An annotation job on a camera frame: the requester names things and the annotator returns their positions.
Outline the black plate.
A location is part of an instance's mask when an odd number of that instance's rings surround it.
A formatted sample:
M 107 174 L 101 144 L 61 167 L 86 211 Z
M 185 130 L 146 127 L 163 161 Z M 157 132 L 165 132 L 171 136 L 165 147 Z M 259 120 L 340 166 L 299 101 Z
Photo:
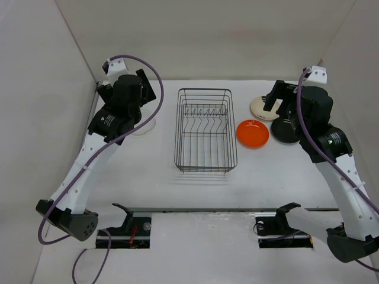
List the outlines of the black plate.
M 271 133 L 276 140 L 284 144 L 294 144 L 300 141 L 288 119 L 280 117 L 274 119 L 271 124 Z

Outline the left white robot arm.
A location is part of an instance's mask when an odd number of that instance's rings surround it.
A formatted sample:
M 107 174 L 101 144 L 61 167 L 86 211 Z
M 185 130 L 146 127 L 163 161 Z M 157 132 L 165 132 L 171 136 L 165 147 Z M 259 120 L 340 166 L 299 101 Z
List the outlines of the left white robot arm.
M 97 92 L 104 106 L 90 122 L 79 155 L 60 188 L 36 205 L 44 222 L 79 241 L 87 240 L 98 225 L 98 214 L 86 208 L 97 175 L 125 137 L 144 126 L 140 109 L 156 99 L 143 69 L 121 75 Z

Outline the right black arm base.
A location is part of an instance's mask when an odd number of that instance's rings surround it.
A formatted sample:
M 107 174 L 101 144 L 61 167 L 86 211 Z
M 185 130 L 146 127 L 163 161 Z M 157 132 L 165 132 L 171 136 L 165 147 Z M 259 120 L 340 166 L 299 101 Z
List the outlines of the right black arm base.
M 285 214 L 291 209 L 300 207 L 289 203 L 276 209 L 275 212 L 261 212 L 255 215 L 253 231 L 258 236 L 260 249 L 312 249 L 311 236 L 290 228 Z

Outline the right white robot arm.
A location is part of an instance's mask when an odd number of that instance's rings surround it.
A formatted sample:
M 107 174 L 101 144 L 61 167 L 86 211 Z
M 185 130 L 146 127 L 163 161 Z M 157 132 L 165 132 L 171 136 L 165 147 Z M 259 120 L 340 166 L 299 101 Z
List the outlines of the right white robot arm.
M 264 110 L 282 102 L 276 113 L 290 121 L 303 150 L 322 174 L 342 216 L 324 219 L 297 203 L 277 208 L 262 235 L 310 234 L 324 242 L 343 263 L 359 262 L 378 251 L 378 208 L 370 201 L 356 171 L 345 133 L 330 122 L 333 99 L 318 86 L 297 86 L 277 80 L 265 99 Z

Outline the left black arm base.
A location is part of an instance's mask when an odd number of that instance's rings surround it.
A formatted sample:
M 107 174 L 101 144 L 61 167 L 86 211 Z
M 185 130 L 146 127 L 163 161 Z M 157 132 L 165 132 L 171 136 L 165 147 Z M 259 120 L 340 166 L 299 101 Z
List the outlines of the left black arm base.
M 108 246 L 108 234 L 112 249 L 149 249 L 152 229 L 152 213 L 134 211 L 118 203 L 99 207 L 95 247 Z

